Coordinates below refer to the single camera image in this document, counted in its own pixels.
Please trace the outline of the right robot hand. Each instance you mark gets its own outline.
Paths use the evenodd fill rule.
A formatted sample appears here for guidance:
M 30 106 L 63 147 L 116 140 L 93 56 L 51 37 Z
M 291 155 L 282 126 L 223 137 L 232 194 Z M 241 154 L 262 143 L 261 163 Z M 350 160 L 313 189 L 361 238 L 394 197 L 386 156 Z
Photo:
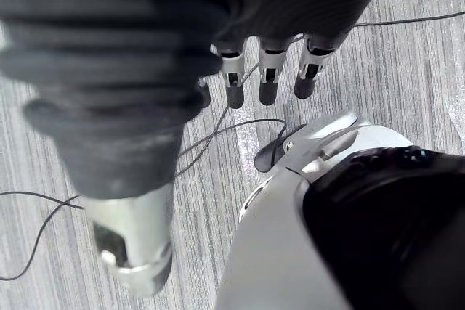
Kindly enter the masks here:
M 299 33 L 337 49 L 370 0 L 1 0 L 1 71 L 34 85 L 23 113 L 53 138 L 97 246 L 140 298 L 171 270 L 173 182 L 198 80 L 220 52 Z

